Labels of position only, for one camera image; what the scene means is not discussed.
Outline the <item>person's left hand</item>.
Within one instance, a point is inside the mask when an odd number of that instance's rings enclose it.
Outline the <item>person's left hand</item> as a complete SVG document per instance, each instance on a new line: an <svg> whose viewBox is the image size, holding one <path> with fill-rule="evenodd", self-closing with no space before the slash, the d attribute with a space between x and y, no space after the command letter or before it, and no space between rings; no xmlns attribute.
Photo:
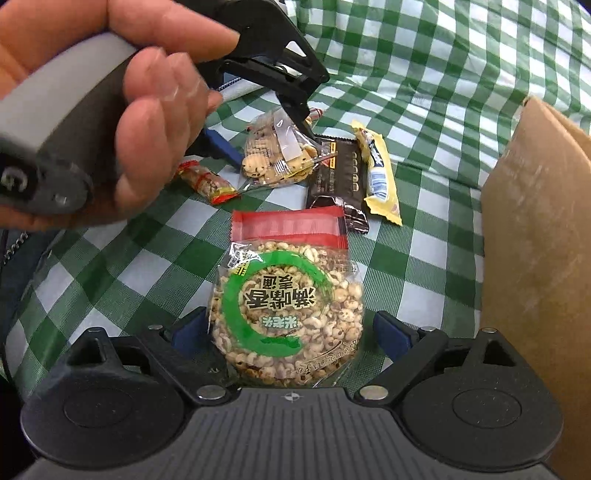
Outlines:
<svg viewBox="0 0 591 480"><path fill-rule="evenodd" d="M128 103L116 134L122 168L111 193L85 209L42 217L1 209L6 229L47 231L108 224L131 218L171 180L205 119L221 105L198 63L221 58L239 35L174 1L9 1L1 8L1 93L70 46L111 30L139 47L127 66Z"/></svg>

